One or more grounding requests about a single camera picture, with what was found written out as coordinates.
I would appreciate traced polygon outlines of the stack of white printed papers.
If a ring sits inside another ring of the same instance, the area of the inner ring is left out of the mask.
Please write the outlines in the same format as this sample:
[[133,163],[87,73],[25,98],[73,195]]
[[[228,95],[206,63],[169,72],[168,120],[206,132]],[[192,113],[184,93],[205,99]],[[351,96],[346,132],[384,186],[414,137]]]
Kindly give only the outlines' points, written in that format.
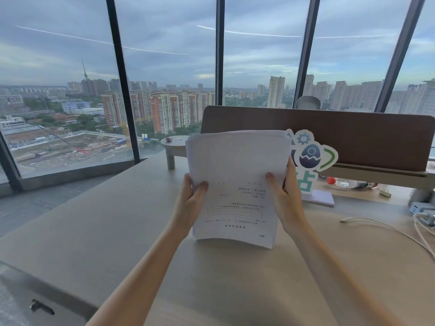
[[281,183],[291,153],[282,130],[201,133],[186,141],[188,168],[195,189],[209,184],[198,219],[196,241],[236,240],[271,249],[278,217],[265,176]]

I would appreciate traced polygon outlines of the person's right hand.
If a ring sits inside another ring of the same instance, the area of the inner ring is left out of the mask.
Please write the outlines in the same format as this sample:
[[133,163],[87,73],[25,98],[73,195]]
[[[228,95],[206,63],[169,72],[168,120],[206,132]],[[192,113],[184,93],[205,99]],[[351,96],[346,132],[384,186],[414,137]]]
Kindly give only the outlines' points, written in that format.
[[274,208],[285,232],[294,239],[304,234],[309,223],[303,211],[302,193],[291,156],[288,158],[282,189],[285,191],[285,198],[282,198],[280,204],[274,204]]

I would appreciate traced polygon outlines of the egg and gear cutout sign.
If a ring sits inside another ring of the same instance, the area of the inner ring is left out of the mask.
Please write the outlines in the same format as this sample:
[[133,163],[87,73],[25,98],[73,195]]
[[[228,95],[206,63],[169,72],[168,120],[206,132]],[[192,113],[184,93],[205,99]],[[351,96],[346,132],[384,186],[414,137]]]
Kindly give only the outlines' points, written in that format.
[[338,152],[331,146],[317,142],[314,134],[307,129],[297,132],[287,129],[286,134],[291,140],[290,156],[296,167],[298,187],[303,194],[311,195],[318,174],[337,162]]

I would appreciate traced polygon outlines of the lilac sign base block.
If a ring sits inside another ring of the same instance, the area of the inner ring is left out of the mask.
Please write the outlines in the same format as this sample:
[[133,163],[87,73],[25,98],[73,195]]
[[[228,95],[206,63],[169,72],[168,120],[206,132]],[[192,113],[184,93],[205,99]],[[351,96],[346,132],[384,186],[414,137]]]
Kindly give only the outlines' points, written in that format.
[[302,200],[322,206],[335,206],[333,195],[328,191],[313,190],[311,193],[302,192]]

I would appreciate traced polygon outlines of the brown desk divider panel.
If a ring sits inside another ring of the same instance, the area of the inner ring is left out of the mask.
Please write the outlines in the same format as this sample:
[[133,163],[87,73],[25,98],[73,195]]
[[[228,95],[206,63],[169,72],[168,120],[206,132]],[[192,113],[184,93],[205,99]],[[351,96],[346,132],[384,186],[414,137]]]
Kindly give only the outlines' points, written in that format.
[[287,129],[311,131],[317,142],[337,150],[340,164],[423,172],[435,135],[435,118],[209,105],[201,124],[201,133]]

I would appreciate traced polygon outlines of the black window frame mullion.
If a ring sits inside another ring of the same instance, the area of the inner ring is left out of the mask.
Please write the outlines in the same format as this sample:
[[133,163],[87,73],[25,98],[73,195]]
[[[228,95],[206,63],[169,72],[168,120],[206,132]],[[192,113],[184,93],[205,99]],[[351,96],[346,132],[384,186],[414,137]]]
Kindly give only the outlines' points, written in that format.
[[133,159],[134,159],[134,164],[137,165],[141,162],[141,159],[140,159],[137,133],[135,130],[134,113],[133,113],[133,108],[132,108],[131,98],[130,98],[129,82],[127,78],[124,57],[123,57],[121,35],[120,35],[118,21],[117,21],[115,0],[106,0],[106,8],[107,8],[108,19],[111,28],[111,35],[112,35],[115,57],[117,62],[119,80],[121,84],[121,91],[123,95],[123,102],[124,102],[124,108],[126,112],[128,131],[131,140]]
[[426,0],[411,0],[410,2],[384,83],[379,93],[378,102],[374,109],[375,113],[384,113],[387,109],[425,1]]
[[312,49],[312,43],[314,39],[314,31],[316,27],[318,10],[319,10],[320,0],[310,0],[306,26],[303,35],[302,51],[300,57],[300,63],[297,72],[297,80],[295,87],[295,96],[292,108],[296,109],[297,101],[303,96],[305,88],[305,79],[307,75],[307,68],[310,60],[310,54]]
[[215,17],[215,105],[223,105],[225,0],[216,0]]

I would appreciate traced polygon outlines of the grey drawer cabinet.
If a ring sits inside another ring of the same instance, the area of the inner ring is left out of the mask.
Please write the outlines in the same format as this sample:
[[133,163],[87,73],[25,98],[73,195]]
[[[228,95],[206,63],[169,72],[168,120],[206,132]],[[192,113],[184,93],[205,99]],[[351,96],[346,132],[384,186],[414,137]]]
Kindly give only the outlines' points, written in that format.
[[[97,307],[3,263],[0,284],[5,285],[31,326],[85,326],[97,311]],[[32,299],[51,307],[55,315],[32,312]]]

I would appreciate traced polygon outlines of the clear plastic water bottle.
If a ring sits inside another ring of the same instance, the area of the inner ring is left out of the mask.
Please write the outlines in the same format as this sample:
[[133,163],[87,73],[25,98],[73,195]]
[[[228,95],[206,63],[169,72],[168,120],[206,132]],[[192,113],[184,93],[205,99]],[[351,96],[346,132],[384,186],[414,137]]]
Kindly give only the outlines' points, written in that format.
[[344,189],[371,189],[376,188],[378,183],[374,182],[365,182],[365,181],[357,181],[357,180],[346,180],[340,179],[336,177],[327,177],[327,183],[329,185],[335,185]]

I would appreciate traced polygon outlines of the beige monitor riser shelf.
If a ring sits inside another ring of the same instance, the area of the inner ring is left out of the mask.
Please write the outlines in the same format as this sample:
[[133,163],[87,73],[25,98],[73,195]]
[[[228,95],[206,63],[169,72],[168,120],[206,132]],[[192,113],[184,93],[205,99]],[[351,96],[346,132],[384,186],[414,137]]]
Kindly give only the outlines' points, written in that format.
[[187,157],[186,141],[190,136],[180,135],[171,137],[173,138],[172,142],[165,142],[165,138],[160,140],[161,146],[166,151],[168,170],[175,169],[175,157]]

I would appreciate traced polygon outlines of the person's right forearm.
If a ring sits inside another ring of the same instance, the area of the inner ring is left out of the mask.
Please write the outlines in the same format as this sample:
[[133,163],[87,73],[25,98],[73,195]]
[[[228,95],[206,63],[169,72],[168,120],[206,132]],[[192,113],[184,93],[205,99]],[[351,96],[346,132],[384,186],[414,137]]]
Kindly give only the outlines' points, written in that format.
[[339,326],[404,326],[341,264],[310,224],[283,222]]

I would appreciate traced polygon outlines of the grey power strip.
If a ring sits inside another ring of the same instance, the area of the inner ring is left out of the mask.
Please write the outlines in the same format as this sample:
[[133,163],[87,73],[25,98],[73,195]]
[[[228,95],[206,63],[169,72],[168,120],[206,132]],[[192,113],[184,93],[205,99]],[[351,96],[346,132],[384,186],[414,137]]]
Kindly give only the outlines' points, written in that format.
[[413,202],[409,211],[422,225],[429,227],[435,226],[435,204]]

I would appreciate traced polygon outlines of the person's left forearm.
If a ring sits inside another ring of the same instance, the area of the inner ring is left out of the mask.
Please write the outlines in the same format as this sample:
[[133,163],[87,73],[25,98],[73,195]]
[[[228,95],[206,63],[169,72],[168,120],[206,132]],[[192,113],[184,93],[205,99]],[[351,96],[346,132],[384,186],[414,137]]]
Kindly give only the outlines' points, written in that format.
[[168,225],[86,326],[143,326],[170,263],[190,229]]

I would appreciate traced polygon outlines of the person's left hand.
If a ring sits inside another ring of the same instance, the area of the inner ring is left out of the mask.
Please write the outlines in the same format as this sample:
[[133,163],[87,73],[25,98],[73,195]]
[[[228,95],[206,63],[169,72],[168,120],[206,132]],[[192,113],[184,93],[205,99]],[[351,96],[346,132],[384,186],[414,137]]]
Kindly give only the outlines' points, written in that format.
[[190,174],[186,173],[183,177],[181,190],[176,199],[170,221],[171,229],[174,230],[181,240],[188,236],[202,208],[196,207],[192,201],[192,196],[196,189],[193,186]]

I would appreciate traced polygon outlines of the grey office chair headrest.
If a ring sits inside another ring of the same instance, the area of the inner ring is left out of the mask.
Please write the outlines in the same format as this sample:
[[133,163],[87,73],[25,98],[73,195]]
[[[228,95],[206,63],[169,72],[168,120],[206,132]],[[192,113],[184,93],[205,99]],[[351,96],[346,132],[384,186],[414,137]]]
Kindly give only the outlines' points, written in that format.
[[295,109],[320,110],[321,101],[314,96],[301,96],[296,102]]

